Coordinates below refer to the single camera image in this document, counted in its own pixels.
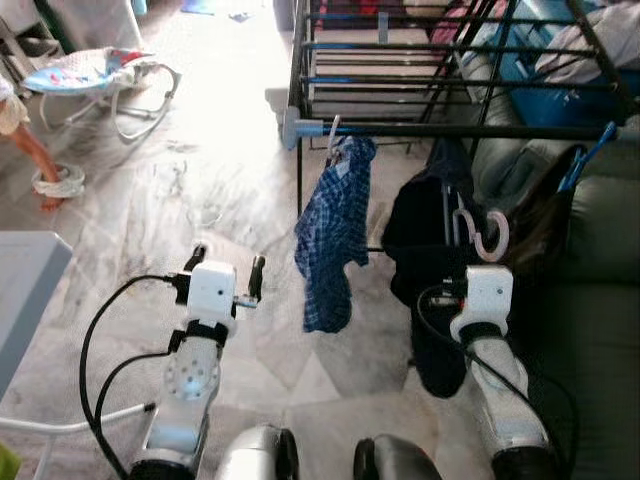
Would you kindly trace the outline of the dark navy garment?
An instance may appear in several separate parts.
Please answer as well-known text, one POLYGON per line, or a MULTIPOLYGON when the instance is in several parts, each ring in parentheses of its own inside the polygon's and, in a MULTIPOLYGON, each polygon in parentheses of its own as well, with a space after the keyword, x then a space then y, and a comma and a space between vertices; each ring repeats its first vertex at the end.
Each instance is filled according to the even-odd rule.
POLYGON ((448 399, 465 383, 466 357, 447 337, 460 307, 436 307, 422 292, 435 294, 447 278, 461 278, 479 257, 470 247, 445 243, 444 193, 461 193, 475 201, 474 178, 465 145, 458 138, 436 140, 428 163, 397 193, 387 227, 381 234, 385 255, 396 262, 390 292, 410 308, 410 348, 422 388, 448 399))

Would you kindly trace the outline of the blue plastic hanger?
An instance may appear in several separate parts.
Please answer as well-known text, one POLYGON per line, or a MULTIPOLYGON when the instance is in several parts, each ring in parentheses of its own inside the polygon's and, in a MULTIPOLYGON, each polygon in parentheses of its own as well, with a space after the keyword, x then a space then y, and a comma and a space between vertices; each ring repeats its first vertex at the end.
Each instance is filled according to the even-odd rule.
POLYGON ((594 159, 598 152, 611 142, 617 136, 618 125, 616 122, 609 122, 605 125, 605 129, 600 136, 599 140, 595 142, 594 146, 586 148, 584 146, 575 146, 571 148, 572 159, 570 163, 570 169, 563 175, 561 182, 558 184, 558 192, 570 191, 573 187, 579 183, 582 170, 590 163, 591 159, 594 159))

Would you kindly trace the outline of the blue plaid shirt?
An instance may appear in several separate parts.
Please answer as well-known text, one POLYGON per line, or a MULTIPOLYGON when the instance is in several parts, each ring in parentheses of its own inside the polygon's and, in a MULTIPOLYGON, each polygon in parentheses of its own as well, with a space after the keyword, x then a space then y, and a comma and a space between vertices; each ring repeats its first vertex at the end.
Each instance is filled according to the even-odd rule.
POLYGON ((294 265, 303 278, 302 328, 307 333, 338 333, 351 320, 346 266, 369 264, 367 212, 376 155, 378 146, 369 137, 337 138, 294 227, 294 265))

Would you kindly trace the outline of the black hanging garment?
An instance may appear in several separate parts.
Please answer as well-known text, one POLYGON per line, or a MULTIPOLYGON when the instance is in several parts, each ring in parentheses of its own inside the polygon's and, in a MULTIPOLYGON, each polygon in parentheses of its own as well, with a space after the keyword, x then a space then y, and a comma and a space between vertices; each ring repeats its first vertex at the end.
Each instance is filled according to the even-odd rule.
POLYGON ((515 276, 509 328, 515 335, 531 332, 535 321, 567 296, 563 253, 570 238, 573 196, 588 147, 576 143, 562 151, 532 183, 520 204, 509 211, 512 243, 499 265, 515 276))

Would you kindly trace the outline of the grey green sofa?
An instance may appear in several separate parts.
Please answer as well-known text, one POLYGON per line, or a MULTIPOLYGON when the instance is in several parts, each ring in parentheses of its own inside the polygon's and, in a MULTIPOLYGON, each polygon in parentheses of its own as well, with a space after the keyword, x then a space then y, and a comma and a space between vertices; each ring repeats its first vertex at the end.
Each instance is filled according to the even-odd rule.
POLYGON ((571 480, 640 480, 639 223, 640 143, 623 137, 585 166, 559 255, 516 282, 513 344, 571 480))

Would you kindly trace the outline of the light blue folding table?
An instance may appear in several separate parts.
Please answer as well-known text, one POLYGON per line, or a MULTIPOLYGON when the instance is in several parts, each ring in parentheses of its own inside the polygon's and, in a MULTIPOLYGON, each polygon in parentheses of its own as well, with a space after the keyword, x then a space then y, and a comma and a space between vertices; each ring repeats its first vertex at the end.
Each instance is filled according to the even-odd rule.
MULTIPOLYGON (((73 252, 51 230, 0 230, 0 401, 8 390, 44 317, 61 275, 73 252)), ((105 413, 102 421, 115 422, 155 411, 155 403, 134 404, 105 413)), ((0 430, 41 435, 44 448, 31 480, 44 480, 60 436, 90 430, 91 422, 47 424, 0 416, 0 430)))

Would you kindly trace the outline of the black metal drying rack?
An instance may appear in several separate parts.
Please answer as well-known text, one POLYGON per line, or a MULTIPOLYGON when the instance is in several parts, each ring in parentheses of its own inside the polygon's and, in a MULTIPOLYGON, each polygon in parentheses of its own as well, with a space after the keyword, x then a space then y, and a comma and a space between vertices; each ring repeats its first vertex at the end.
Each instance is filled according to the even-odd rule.
POLYGON ((388 138, 458 138, 471 148, 484 140, 599 140, 609 122, 621 125, 637 109, 620 74, 595 36, 582 6, 568 0, 568 26, 591 45, 573 55, 594 56, 603 90, 616 93, 614 118, 591 127, 527 125, 509 99, 513 87, 499 77, 498 56, 526 52, 507 47, 517 20, 516 0, 486 0, 474 36, 462 44, 430 44, 429 32, 451 0, 413 5, 410 0, 282 0, 282 24, 292 29, 287 92, 275 101, 280 142, 296 154, 311 138, 326 136, 334 115, 338 134, 388 138))

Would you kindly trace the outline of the silver right robot leg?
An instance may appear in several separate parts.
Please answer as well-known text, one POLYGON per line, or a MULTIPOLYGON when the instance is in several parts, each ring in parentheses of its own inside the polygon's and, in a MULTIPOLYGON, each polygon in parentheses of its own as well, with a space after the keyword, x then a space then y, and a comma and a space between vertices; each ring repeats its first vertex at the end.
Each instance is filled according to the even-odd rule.
POLYGON ((353 480, 444 480, 419 445, 399 436, 364 438, 355 447, 353 480))

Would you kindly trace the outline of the silver robot leg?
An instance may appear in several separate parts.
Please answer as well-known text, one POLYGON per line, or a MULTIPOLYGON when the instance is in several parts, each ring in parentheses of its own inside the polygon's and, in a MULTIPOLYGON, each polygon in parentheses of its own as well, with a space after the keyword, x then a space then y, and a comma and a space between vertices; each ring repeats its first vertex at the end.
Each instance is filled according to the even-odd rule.
POLYGON ((399 436, 364 438, 355 447, 353 480, 444 480, 419 445, 399 436))
POLYGON ((216 480, 300 480, 292 430, 270 424, 243 430, 228 445, 216 480))

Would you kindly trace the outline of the silver left robot leg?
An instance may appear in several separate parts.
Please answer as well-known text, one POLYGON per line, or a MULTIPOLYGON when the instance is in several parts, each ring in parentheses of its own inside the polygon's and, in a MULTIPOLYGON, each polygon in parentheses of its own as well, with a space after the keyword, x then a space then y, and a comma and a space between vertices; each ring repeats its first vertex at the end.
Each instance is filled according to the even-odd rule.
POLYGON ((243 430, 228 445, 216 480, 300 480, 292 430, 270 424, 243 430))

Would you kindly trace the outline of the colourful baby bouncer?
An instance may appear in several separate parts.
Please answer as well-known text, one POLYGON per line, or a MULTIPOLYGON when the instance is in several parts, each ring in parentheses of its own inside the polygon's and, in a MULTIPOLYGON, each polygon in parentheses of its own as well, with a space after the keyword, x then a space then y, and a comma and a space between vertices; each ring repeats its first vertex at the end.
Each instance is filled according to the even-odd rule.
POLYGON ((45 68, 28 74, 22 86, 37 93, 37 118, 49 131, 76 124, 92 109, 106 108, 120 140, 133 143, 154 131, 169 113, 182 78, 183 74, 178 69, 170 67, 154 52, 99 47, 70 52, 63 58, 51 60, 45 68), (146 86, 147 76, 161 70, 169 74, 172 86, 164 93, 160 108, 146 110, 120 105, 120 96, 125 91, 140 90, 146 86), (83 108, 65 116, 60 122, 50 119, 47 105, 52 97, 77 96, 86 97, 83 108))

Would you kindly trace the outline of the blue storage box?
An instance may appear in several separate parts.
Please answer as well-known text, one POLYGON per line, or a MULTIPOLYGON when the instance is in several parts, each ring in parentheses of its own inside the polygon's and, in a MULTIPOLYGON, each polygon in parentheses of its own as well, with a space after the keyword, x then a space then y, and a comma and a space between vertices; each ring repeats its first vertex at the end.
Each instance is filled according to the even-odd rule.
MULTIPOLYGON (((603 90, 609 83, 594 56, 573 55, 588 50, 589 42, 579 29, 568 26, 573 13, 568 0, 516 0, 517 20, 508 29, 507 47, 526 47, 526 52, 498 56, 499 77, 507 82, 529 82, 513 87, 509 99, 527 125, 539 127, 591 127, 614 118, 618 96, 603 90)), ((605 45, 626 91, 640 92, 637 5, 582 6, 605 45)))

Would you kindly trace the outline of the magenta cloth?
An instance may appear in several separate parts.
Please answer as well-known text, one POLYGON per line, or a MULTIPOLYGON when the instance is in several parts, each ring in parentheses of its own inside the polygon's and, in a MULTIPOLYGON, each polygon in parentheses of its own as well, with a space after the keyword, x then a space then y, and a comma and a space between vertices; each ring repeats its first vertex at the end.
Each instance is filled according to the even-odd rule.
POLYGON ((476 14, 483 12, 486 0, 451 0, 442 18, 431 24, 430 44, 454 45, 471 40, 477 20, 476 14))

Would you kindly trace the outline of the grey cloth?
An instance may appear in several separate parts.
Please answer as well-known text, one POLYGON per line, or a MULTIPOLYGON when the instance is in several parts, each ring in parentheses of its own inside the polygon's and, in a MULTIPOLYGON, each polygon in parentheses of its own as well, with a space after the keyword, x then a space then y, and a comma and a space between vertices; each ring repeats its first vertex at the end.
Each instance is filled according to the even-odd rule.
MULTIPOLYGON (((607 5, 588 13, 595 36, 616 65, 627 65, 640 55, 640 1, 608 0, 607 5)), ((591 45, 577 26, 568 26, 550 40, 547 49, 586 50, 591 45)), ((584 83, 602 74, 598 63, 584 56, 544 52, 535 64, 535 72, 553 83, 584 83)))

